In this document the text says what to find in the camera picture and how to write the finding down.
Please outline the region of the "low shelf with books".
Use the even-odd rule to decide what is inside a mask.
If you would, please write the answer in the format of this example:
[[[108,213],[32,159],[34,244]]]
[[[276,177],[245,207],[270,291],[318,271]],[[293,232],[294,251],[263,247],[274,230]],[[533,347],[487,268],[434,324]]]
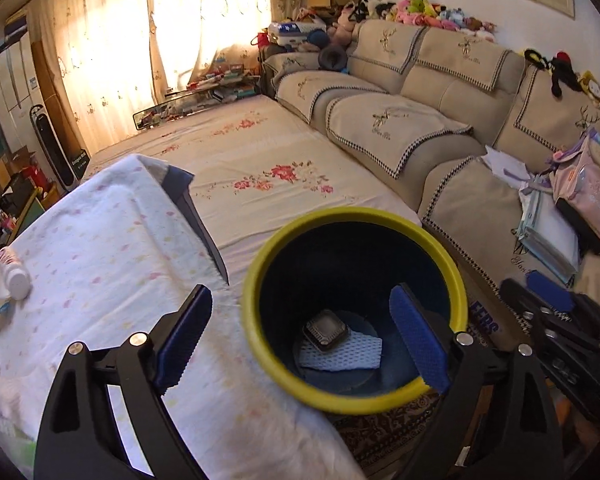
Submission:
[[[238,67],[204,76],[195,81],[192,88],[172,92],[163,102],[136,112],[133,115],[135,129],[155,128],[171,120],[255,96],[259,92],[259,79],[252,70]]]

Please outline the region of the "white supplement bottle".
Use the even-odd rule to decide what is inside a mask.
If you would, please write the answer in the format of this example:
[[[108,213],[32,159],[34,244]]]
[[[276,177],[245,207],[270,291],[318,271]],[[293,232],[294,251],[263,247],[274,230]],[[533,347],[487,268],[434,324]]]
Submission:
[[[26,299],[31,290],[31,278],[21,259],[10,246],[0,249],[0,270],[10,296]]]

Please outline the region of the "white dotted tablecloth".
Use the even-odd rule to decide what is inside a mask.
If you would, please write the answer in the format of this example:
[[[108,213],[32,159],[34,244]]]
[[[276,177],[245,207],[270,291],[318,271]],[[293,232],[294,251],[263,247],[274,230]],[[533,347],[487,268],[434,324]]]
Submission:
[[[204,285],[212,318],[163,404],[206,476],[361,478],[327,419],[281,392],[250,356],[238,293],[190,198],[192,179],[162,160],[126,156],[12,243],[31,288],[0,308],[0,456],[32,478],[62,359],[150,332]]]

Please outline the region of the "yellow rimmed trash bin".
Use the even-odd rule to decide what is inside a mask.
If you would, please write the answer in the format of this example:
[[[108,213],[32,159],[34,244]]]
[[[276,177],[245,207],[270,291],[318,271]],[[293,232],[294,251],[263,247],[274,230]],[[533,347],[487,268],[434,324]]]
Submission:
[[[242,285],[242,326],[268,377],[300,402],[347,415],[389,411],[430,389],[390,314],[390,292],[400,284],[453,332],[466,328],[460,271],[428,232],[377,209],[320,210],[288,223],[257,253]],[[350,335],[380,340],[377,367],[301,365],[306,324],[325,311]]]

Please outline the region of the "stuffed toy pile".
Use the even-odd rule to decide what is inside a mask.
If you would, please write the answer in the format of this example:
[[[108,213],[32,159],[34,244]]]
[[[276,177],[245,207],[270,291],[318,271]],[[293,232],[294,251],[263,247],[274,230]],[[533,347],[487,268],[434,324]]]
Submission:
[[[298,23],[299,44],[314,29],[334,32],[338,20],[344,18],[348,29],[354,23],[367,20],[383,20],[405,25],[442,28],[451,32],[462,32],[467,36],[495,42],[496,25],[481,21],[466,14],[461,8],[450,8],[430,0],[401,0],[399,2],[384,0],[306,0],[308,6],[299,6],[293,14],[273,22],[268,28],[268,40],[271,44],[283,44],[277,39],[278,32],[286,32],[284,25]]]

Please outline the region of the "floral bed sheet platform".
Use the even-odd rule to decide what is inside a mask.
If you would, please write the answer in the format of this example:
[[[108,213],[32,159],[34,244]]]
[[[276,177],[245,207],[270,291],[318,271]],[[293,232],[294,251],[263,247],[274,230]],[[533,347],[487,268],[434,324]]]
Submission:
[[[316,210],[355,206],[416,212],[351,156],[277,102],[254,96],[168,122],[95,154],[87,175],[129,154],[194,176],[189,193],[238,284],[282,226]]]

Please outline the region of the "pink school backpack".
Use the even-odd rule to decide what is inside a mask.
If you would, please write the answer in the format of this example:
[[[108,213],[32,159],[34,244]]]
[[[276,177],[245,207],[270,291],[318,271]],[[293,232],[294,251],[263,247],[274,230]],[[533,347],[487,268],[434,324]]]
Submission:
[[[600,255],[600,133],[594,127],[572,148],[553,154],[550,186],[554,203],[576,231],[582,252]]]

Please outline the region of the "cream curtains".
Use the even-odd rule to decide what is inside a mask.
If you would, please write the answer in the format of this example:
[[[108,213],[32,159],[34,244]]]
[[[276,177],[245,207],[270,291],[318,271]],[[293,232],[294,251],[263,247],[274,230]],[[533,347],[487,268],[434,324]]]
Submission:
[[[302,0],[31,0],[69,124],[90,153],[135,132],[134,113],[183,90],[215,63],[253,68],[253,39]]]

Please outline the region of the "white standing air conditioner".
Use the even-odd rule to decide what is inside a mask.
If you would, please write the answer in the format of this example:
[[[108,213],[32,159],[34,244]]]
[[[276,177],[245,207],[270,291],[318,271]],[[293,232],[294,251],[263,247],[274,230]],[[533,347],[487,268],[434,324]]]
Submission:
[[[0,125],[9,151],[41,151],[30,118],[32,107],[43,103],[27,29],[0,47]]]

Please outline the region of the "black tower fan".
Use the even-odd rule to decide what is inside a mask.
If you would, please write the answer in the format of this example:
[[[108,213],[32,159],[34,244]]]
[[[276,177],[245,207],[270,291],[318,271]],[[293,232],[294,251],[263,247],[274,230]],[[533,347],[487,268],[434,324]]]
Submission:
[[[79,179],[59,141],[46,108],[42,104],[34,104],[30,108],[29,116],[38,144],[41,145],[56,180],[65,192],[72,191],[79,184]]]

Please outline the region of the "stack of books on sofa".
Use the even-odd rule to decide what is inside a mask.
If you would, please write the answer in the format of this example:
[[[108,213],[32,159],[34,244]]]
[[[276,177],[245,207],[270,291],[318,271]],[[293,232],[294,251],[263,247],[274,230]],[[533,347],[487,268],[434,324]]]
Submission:
[[[559,212],[550,193],[533,183],[518,191],[521,218],[518,243],[543,263],[562,284],[571,286],[580,266],[576,231]]]

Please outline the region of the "beige sofa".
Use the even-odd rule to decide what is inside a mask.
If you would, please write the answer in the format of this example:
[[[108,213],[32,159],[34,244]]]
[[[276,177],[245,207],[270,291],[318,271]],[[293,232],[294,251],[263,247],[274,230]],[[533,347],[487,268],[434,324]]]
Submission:
[[[515,236],[517,191],[486,155],[512,156],[528,174],[570,148],[600,109],[582,93],[550,94],[550,77],[498,44],[440,28],[358,24],[342,72],[314,52],[266,48],[268,93],[321,131],[411,207],[457,261],[469,314],[507,321],[498,286],[542,263]]]

